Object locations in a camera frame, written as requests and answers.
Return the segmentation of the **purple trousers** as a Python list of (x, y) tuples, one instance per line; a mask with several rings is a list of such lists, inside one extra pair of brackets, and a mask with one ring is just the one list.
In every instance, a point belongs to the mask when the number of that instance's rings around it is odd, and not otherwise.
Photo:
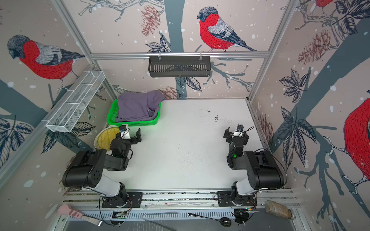
[(150, 121), (157, 117), (159, 104), (166, 98), (158, 91), (124, 92), (118, 97), (116, 122)]

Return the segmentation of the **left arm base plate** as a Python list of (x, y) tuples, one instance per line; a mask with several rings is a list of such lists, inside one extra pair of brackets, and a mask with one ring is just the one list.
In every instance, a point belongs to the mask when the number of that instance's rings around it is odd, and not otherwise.
[(139, 208), (141, 206), (143, 193), (142, 192), (128, 192), (123, 198), (103, 197), (101, 203), (102, 208)]

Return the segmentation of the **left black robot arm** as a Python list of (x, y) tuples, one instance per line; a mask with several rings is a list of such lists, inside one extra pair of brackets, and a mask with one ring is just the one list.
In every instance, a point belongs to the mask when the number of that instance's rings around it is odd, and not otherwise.
[(62, 177), (62, 184), (74, 189), (90, 189), (105, 198), (127, 200), (128, 194), (124, 184), (110, 179), (103, 174), (103, 170), (126, 170), (134, 154), (132, 146), (142, 141), (140, 129), (133, 137), (129, 132), (130, 129), (126, 125), (119, 127), (119, 132), (110, 144), (111, 154), (103, 149), (77, 153)]

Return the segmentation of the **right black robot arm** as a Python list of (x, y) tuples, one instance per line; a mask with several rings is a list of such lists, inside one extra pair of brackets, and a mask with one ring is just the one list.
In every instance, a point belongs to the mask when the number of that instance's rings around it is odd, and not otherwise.
[(277, 190), (286, 184), (286, 177), (278, 166), (275, 157), (266, 149), (244, 151), (249, 141), (247, 132), (242, 124), (235, 131), (227, 128), (223, 138), (229, 144), (226, 156), (227, 164), (232, 170), (245, 170), (247, 177), (234, 182), (231, 186), (231, 197), (251, 196), (261, 190)]

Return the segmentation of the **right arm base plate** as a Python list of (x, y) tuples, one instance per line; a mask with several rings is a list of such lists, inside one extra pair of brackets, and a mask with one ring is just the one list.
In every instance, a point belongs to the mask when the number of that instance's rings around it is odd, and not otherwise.
[(256, 207), (256, 197), (254, 195), (240, 196), (232, 195), (230, 191), (218, 191), (214, 200), (219, 207)]

